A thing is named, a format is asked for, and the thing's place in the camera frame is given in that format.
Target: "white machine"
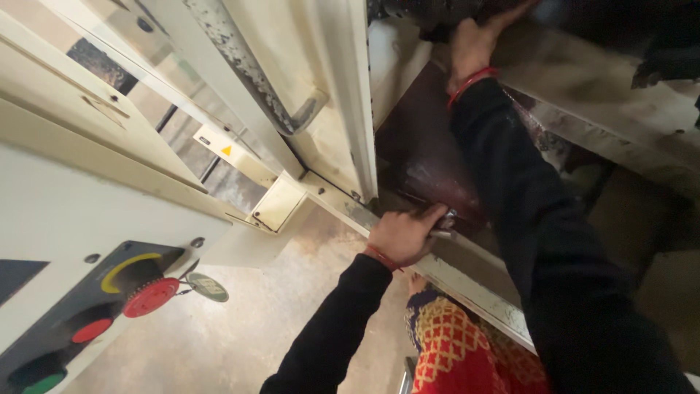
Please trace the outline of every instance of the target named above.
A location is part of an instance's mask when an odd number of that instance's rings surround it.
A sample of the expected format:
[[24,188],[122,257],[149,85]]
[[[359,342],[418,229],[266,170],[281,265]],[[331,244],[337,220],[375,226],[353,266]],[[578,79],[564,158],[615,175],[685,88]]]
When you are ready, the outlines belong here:
[[[169,279],[222,250],[236,250],[240,265],[266,264],[315,205],[369,234],[381,210],[372,200],[382,202],[375,130],[433,52],[416,27],[368,27],[357,0],[41,2],[202,123],[195,139],[268,192],[253,215],[209,196],[125,96],[0,13],[1,392],[60,391],[127,316],[176,294]],[[135,29],[135,16],[153,32]],[[517,50],[532,37],[536,48]],[[505,85],[533,98],[530,113],[547,130],[700,196],[700,87],[629,90],[627,56],[528,24],[506,32],[494,61]],[[192,74],[223,113],[194,98]],[[578,95],[581,83],[615,104]],[[224,234],[227,245],[207,254]],[[534,351],[497,250],[480,238],[460,244],[466,266],[437,254],[416,271]],[[697,327],[677,327],[674,345],[695,346]],[[694,353],[682,361],[700,372]]]

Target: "metal bar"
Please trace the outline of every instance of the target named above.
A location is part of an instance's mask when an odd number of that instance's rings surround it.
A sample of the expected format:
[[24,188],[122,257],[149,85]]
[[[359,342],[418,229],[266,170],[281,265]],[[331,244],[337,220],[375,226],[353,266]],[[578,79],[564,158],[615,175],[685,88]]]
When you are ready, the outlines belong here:
[[297,118],[292,117],[221,0],[183,0],[183,3],[277,132],[290,137],[303,131],[326,104],[328,96],[317,90],[302,105]]
[[160,132],[163,131],[165,125],[168,124],[170,118],[172,118],[175,114],[175,111],[177,111],[177,106],[175,104],[171,104],[170,108],[168,108],[167,112],[165,112],[165,115],[163,115],[163,117],[160,119],[160,121],[155,127],[155,131],[157,131],[158,134],[160,134]]
[[204,169],[204,172],[199,176],[199,181],[201,183],[205,183],[207,181],[207,179],[209,178],[209,175],[211,175],[211,173],[214,172],[214,168],[216,168],[216,165],[218,165],[219,161],[221,161],[221,157],[219,157],[219,156],[211,159],[211,162],[209,162],[209,165]]

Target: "concrete floor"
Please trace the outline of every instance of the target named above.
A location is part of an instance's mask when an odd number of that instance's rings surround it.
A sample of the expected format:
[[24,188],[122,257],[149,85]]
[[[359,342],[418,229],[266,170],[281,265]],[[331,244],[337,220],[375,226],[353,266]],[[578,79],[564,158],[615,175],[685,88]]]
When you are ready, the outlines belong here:
[[[188,294],[134,320],[66,394],[257,393],[366,239],[315,208],[263,269],[201,266],[230,292],[224,304]],[[396,393],[416,355],[403,313],[408,273],[396,273],[339,393]]]

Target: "red thread bracelet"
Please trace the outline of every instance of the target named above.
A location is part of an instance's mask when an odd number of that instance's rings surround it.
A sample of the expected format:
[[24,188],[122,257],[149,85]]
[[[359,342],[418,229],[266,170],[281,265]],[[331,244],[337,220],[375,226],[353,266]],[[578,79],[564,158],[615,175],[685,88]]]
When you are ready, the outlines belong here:
[[398,269],[399,271],[403,272],[403,270],[401,269],[401,267],[399,267],[398,264],[396,264],[395,262],[393,262],[393,260],[392,260],[392,259],[389,259],[387,256],[384,256],[384,254],[382,254],[382,253],[381,253],[379,250],[377,250],[374,246],[367,245],[367,249],[372,250],[372,251],[377,255],[377,257],[379,258],[379,260],[381,260],[382,263],[388,264],[388,265],[390,265],[390,266],[392,266],[392,267]]
[[493,67],[484,67],[483,69],[475,72],[474,74],[471,74],[465,83],[462,84],[462,86],[457,89],[455,93],[452,93],[452,95],[449,96],[449,101],[447,102],[447,109],[450,110],[452,108],[452,103],[454,103],[454,100],[457,100],[457,97],[474,81],[479,78],[480,76],[484,74],[490,74],[491,76],[496,76],[498,75],[498,70],[494,69]]

